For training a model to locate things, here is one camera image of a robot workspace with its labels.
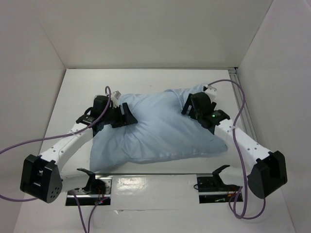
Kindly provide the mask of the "light blue pillowcase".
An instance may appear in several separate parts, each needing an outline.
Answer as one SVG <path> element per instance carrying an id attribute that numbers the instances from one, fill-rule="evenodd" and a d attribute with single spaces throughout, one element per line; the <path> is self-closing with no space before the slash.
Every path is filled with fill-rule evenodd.
<path id="1" fill-rule="evenodd" d="M 105 125 L 93 138 L 91 171 L 112 171 L 126 163 L 150 164 L 189 158 L 215 157 L 227 152 L 225 142 L 182 115 L 189 94 L 203 84 L 149 95 L 121 95 L 137 123 L 118 128 Z"/>

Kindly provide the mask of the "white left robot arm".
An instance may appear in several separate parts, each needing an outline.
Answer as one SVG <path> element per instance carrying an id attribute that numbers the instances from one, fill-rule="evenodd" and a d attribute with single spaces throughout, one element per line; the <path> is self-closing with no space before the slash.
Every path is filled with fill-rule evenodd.
<path id="1" fill-rule="evenodd" d="M 138 122 L 127 103 L 119 104 L 119 97 L 119 91 L 96 96 L 93 105 L 76 120 L 67 135 L 40 155 L 27 156 L 23 162 L 21 191 L 46 203 L 55 201 L 60 193 L 76 188 L 86 194 L 103 195 L 105 183 L 97 179 L 94 172 L 85 168 L 73 172 L 62 172 L 62 169 L 105 125 L 118 128 Z"/>

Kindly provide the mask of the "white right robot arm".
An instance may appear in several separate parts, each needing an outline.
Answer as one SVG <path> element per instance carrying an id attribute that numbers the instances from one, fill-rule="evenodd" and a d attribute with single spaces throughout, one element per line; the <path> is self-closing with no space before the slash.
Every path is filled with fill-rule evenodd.
<path id="1" fill-rule="evenodd" d="M 285 156 L 280 151 L 272 152 L 261 146 L 240 128 L 222 110 L 215 110 L 216 103 L 206 92 L 189 94 L 181 114 L 189 115 L 228 146 L 238 145 L 245 162 L 252 168 L 247 175 L 251 192 L 264 199 L 287 183 Z"/>

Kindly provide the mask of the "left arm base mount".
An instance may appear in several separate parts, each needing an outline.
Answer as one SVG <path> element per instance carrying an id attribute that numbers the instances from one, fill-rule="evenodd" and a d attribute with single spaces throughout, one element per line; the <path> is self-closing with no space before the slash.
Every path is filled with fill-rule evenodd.
<path id="1" fill-rule="evenodd" d="M 77 206 L 74 195 L 81 206 L 108 206 L 111 204 L 112 177 L 96 175 L 96 184 L 91 191 L 75 188 L 67 193 L 66 206 Z"/>

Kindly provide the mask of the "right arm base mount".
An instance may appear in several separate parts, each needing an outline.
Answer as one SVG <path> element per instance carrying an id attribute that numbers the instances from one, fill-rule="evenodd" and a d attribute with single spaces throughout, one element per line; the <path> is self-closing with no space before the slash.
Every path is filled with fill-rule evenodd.
<path id="1" fill-rule="evenodd" d="M 240 189 L 236 185 L 223 184 L 211 174 L 197 176 L 197 183 L 193 186 L 198 191 L 199 203 L 225 203 L 231 198 L 234 200 L 235 195 Z"/>

